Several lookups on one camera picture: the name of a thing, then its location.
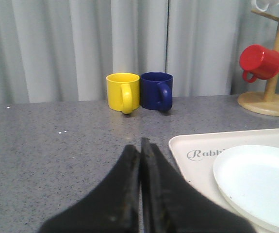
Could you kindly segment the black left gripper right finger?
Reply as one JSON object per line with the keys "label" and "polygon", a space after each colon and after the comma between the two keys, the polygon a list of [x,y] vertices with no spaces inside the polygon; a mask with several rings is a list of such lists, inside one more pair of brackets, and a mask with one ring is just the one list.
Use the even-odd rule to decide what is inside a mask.
{"label": "black left gripper right finger", "polygon": [[188,184],[147,138],[141,140],[141,185],[147,233],[255,232],[247,220]]}

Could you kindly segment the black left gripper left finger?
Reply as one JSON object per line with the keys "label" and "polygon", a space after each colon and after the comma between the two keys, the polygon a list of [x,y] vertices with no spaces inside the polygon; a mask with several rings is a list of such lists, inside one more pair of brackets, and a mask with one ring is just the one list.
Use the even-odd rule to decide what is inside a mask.
{"label": "black left gripper left finger", "polygon": [[47,220],[41,233],[137,233],[140,153],[126,145],[108,175],[81,201]]}

